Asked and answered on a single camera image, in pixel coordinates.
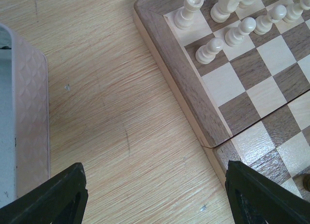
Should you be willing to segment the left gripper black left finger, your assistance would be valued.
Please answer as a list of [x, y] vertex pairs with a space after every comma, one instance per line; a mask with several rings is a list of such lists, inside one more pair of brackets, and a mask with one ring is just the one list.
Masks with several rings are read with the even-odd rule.
[[2, 224], [80, 224], [88, 190], [82, 163], [74, 163], [0, 209]]

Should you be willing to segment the white pawn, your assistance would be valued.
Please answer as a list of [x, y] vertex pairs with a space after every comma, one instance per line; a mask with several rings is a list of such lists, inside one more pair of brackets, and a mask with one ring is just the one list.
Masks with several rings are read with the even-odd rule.
[[207, 44], [202, 45], [195, 54], [197, 62], [200, 64], [209, 64], [213, 61], [224, 46], [224, 42], [220, 38], [213, 38]]
[[287, 14], [286, 7], [284, 5], [276, 5], [267, 12], [266, 15], [260, 15], [255, 19], [256, 28], [254, 33], [257, 35], [264, 35], [269, 32], [274, 23], [278, 23]]
[[256, 21], [252, 17], [244, 18], [237, 27], [233, 27], [225, 34], [227, 45], [236, 47], [241, 44], [245, 36], [248, 36], [256, 28]]

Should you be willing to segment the wooden chess board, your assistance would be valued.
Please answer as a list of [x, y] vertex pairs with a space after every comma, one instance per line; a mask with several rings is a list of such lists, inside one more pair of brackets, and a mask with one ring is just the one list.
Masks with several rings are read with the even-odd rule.
[[[174, 16], [184, 0], [137, 0], [134, 22], [220, 182], [228, 162], [241, 161], [309, 200], [310, 0], [243, 0], [223, 23], [210, 15], [217, 2], [204, 0], [181, 30]], [[269, 32], [227, 45], [229, 29], [280, 4], [287, 14]], [[223, 49], [200, 64], [196, 51], [213, 38]]]

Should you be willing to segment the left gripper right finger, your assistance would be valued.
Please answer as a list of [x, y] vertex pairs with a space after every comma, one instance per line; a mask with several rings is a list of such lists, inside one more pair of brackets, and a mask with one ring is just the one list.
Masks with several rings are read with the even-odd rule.
[[229, 161], [225, 189], [236, 224], [308, 224], [310, 203], [241, 161]]

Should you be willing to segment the white rook corner piece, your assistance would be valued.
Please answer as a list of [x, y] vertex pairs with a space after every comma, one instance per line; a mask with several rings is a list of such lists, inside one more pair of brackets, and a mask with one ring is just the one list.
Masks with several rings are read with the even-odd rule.
[[174, 24], [181, 30], [190, 28], [193, 24], [195, 13], [202, 7], [204, 0], [184, 0], [183, 8], [174, 16]]

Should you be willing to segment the silver tin lid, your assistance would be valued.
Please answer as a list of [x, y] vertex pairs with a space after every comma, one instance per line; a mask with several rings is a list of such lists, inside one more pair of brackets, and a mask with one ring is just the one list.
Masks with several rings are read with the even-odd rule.
[[0, 27], [0, 204], [51, 176], [48, 68], [45, 55]]

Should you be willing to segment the white knight piece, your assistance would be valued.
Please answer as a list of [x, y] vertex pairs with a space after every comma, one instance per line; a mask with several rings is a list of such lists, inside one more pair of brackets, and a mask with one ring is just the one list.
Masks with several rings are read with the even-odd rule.
[[217, 23], [225, 22], [243, 0], [218, 0], [212, 7], [210, 15]]

